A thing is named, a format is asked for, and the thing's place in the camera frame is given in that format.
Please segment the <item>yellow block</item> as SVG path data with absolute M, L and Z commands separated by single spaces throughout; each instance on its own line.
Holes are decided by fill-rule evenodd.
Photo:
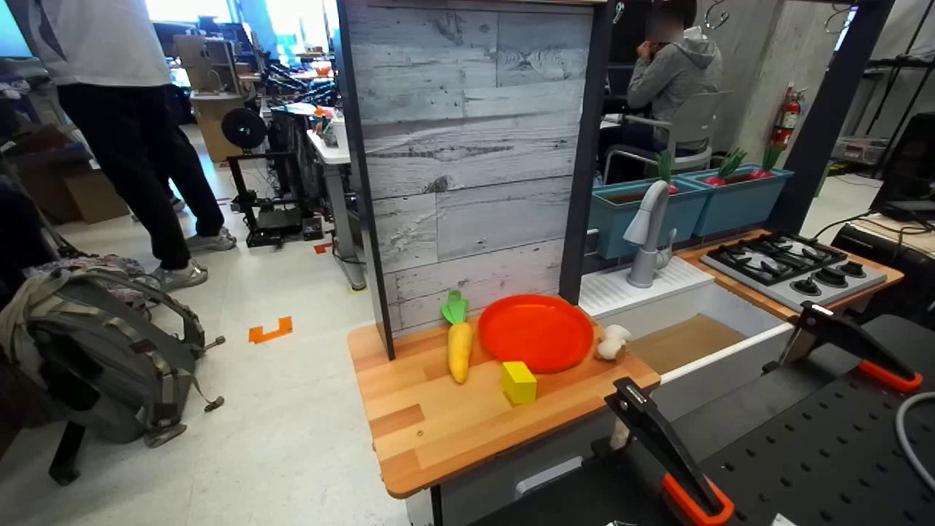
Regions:
M 528 405 L 537 396 L 537 377 L 527 361 L 502 364 L 502 393 L 512 405 Z

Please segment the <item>orange plate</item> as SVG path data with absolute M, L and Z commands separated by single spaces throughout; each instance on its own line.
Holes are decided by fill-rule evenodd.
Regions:
M 593 320 L 559 294 L 509 294 L 483 308 L 479 345 L 499 361 L 556 373 L 590 352 Z

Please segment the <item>yellow toy corn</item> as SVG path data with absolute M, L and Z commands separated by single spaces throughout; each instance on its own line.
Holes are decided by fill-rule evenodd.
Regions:
M 466 381 L 470 371 L 474 327 L 469 320 L 469 298 L 460 288 L 447 291 L 441 317 L 447 320 L 447 371 L 457 381 Z

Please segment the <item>grey wood backdrop panel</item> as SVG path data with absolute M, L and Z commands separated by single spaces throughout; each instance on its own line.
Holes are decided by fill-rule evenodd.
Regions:
M 556 291 L 596 127 L 609 0 L 340 0 L 384 348 Z

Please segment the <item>left blue bin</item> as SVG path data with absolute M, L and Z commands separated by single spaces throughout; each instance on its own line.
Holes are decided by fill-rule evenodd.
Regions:
M 610 262 L 626 262 L 634 256 L 634 245 L 622 240 L 626 226 L 639 209 L 645 180 L 601 184 L 590 194 L 587 226 L 596 232 L 596 254 Z M 675 180 L 670 186 L 670 203 L 663 216 L 663 245 L 680 245 L 694 237 L 708 193 L 698 184 Z

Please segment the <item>blue bin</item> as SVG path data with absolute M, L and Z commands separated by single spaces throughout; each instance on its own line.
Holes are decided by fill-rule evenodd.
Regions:
M 764 224 L 772 216 L 781 193 L 793 180 L 793 171 L 765 171 L 755 162 L 743 162 L 727 177 L 721 177 L 715 170 L 704 170 L 685 171 L 680 180 L 704 194 L 704 208 L 695 221 L 695 237 L 720 237 Z
M 587 226 L 596 232 L 596 254 L 610 262 L 626 262 L 634 256 L 634 245 L 622 240 L 626 226 L 639 209 L 645 180 L 601 184 L 590 194 Z M 694 237 L 708 193 L 698 184 L 675 180 L 670 186 L 670 203 L 663 216 L 663 245 L 680 245 Z

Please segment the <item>grey toy faucet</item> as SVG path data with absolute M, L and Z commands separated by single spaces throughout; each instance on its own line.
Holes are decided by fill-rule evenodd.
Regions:
M 672 247 L 658 245 L 663 232 L 667 203 L 670 203 L 670 184 L 653 180 L 639 202 L 639 209 L 626 226 L 626 240 L 638 247 L 638 256 L 629 272 L 629 283 L 638 288 L 650 288 L 658 272 L 672 260 Z

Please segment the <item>right blue bin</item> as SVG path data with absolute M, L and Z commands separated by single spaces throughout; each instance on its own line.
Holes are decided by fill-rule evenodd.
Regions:
M 685 171 L 680 180 L 704 194 L 704 208 L 695 221 L 695 237 L 720 237 L 764 224 L 772 216 L 781 193 L 793 180 L 793 171 L 765 171 L 755 162 L 743 162 L 727 177 L 721 177 L 715 170 L 704 170 Z

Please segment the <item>near black orange clamp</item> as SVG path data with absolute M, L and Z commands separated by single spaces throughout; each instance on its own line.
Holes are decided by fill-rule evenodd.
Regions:
M 658 402 L 631 377 L 620 377 L 604 402 L 663 466 L 660 494 L 679 519 L 731 526 L 736 503 L 698 466 Z

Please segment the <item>black orange clamp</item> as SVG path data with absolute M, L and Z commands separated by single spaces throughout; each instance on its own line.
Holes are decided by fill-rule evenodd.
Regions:
M 731 526 L 736 503 L 698 466 L 658 402 L 631 377 L 620 377 L 604 402 L 663 466 L 660 494 L 679 519 Z
M 897 358 L 878 335 L 851 317 L 835 316 L 829 305 L 803 300 L 796 330 L 781 352 L 781 361 L 802 361 L 818 345 L 835 345 L 859 358 L 856 371 L 897 393 L 914 393 L 924 373 Z

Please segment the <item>toy stove top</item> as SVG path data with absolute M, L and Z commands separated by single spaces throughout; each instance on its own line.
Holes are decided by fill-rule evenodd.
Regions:
M 793 308 L 807 300 L 829 305 L 886 281 L 832 245 L 787 232 L 715 245 L 702 262 Z

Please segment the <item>red fire extinguisher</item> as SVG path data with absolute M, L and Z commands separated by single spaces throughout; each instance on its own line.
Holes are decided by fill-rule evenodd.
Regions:
M 778 149 L 788 145 L 802 114 L 803 114 L 803 92 L 797 86 L 787 86 L 783 101 L 781 101 L 778 117 L 775 117 L 775 126 L 772 126 L 772 142 Z

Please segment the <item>far black orange clamp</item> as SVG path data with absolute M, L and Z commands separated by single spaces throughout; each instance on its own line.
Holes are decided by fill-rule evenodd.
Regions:
M 897 358 L 878 335 L 851 317 L 835 316 L 829 305 L 803 300 L 796 330 L 781 352 L 781 361 L 802 361 L 818 345 L 835 345 L 859 358 L 856 371 L 897 393 L 914 393 L 924 373 Z

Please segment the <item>grey backpack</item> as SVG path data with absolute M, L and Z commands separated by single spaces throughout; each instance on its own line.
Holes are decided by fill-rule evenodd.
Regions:
M 97 438 L 150 447 L 187 430 L 187 396 L 223 408 L 197 377 L 198 316 L 162 285 L 106 269 L 29 269 L 0 316 L 5 358 Z

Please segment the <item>standing person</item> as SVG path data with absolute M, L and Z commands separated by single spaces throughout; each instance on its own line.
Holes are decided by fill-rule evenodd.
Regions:
M 165 288 L 208 281 L 197 250 L 236 245 L 169 111 L 169 66 L 144 0 L 5 0 L 58 105 L 144 221 Z

